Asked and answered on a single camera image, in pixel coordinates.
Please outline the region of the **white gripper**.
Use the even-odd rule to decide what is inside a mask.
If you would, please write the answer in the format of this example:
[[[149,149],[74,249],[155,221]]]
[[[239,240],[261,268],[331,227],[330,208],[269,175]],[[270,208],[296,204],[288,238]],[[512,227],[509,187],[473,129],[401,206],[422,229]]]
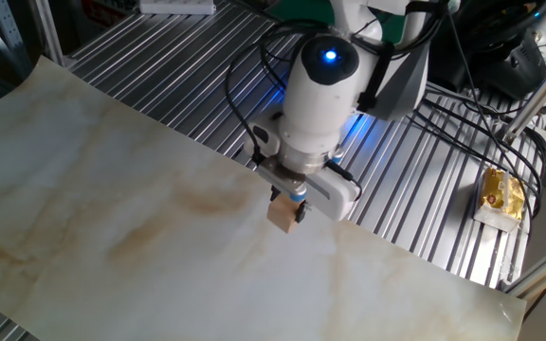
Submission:
[[[280,112],[264,112],[248,124],[252,137],[246,153],[256,172],[271,184],[270,201],[281,193],[298,204],[295,222],[301,223],[309,206],[333,221],[344,219],[359,200],[361,188],[339,161],[339,131],[309,134],[289,123]]]

